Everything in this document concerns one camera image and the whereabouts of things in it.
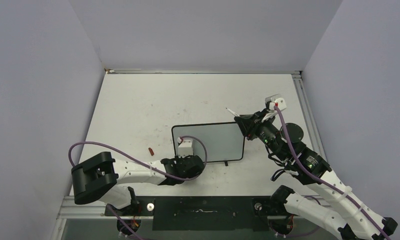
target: white tabletop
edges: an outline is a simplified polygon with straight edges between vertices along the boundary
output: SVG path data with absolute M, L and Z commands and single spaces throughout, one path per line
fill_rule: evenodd
M 106 74 L 86 140 L 112 145 L 144 162 L 172 158 L 172 126 L 232 122 L 225 107 L 251 114 L 261 111 L 265 98 L 274 94 L 285 98 L 285 121 L 299 125 L 303 142 L 311 147 L 290 74 Z M 274 125 L 281 127 L 278 117 Z M 81 161 L 102 151 L 108 150 L 86 145 Z M 112 156 L 125 159 L 115 152 Z M 256 139 L 245 142 L 242 160 L 229 162 L 229 166 L 210 163 L 196 180 L 175 186 L 130 186 L 138 196 L 269 196 L 280 185 L 302 195 L 316 194 L 288 174 L 270 181 L 279 168 Z

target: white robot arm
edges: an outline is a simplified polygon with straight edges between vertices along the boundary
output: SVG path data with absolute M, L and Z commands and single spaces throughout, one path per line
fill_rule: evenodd
M 294 123 L 284 122 L 281 110 L 287 105 L 279 94 L 266 98 L 265 103 L 266 108 L 254 114 L 234 113 L 234 120 L 247 140 L 259 138 L 266 149 L 272 151 L 268 157 L 283 167 L 278 174 L 274 174 L 272 180 L 275 181 L 284 172 L 290 173 L 303 185 L 319 194 L 338 214 L 331 212 L 334 218 L 327 219 L 323 216 L 330 212 L 317 204 L 314 206 L 316 211 L 306 210 L 302 204 L 297 204 L 300 199 L 292 190 L 286 199 L 280 199 L 286 207 L 285 210 L 304 217 L 333 234 L 336 233 L 334 235 L 337 238 L 389 240 L 388 236 L 393 234 L 397 222 L 390 217 L 382 217 L 361 202 L 352 193 L 352 188 L 341 182 L 330 165 L 302 142 L 303 130 Z M 279 115 L 282 123 L 279 130 L 272 124 L 276 115 Z M 309 201 L 303 202 L 308 205 L 314 204 Z
M 77 205 L 101 201 L 122 209 L 137 204 L 134 190 L 122 184 L 173 186 L 193 180 L 202 173 L 207 159 L 203 162 L 194 155 L 192 144 L 193 139 L 185 137 L 180 140 L 177 157 L 152 162 L 114 159 L 110 152 L 101 152 L 72 168 L 74 201 Z

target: gray wall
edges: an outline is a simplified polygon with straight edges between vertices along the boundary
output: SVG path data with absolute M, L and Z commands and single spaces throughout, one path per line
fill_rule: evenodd
M 67 0 L 0 0 L 0 240 L 50 238 L 103 74 Z
M 110 69 L 301 70 L 342 0 L 69 0 Z
M 325 153 L 400 239 L 400 0 L 345 0 L 303 72 Z

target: red object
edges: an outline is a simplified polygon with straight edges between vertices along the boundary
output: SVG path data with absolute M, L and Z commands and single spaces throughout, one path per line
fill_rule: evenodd
M 155 154 L 155 152 L 153 151 L 153 149 L 151 147 L 148 148 L 148 151 L 150 152 L 150 154 L 153 156 Z

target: screw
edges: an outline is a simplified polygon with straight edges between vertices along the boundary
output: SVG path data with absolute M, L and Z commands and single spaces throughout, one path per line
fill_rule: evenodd
M 262 209 L 262 204 L 261 204 L 260 202 L 257 202 L 257 203 L 254 205 L 254 209 L 256 209 L 256 210 Z
M 147 210 L 149 212 L 153 211 L 155 209 L 155 205 L 153 203 L 149 203 L 147 204 Z

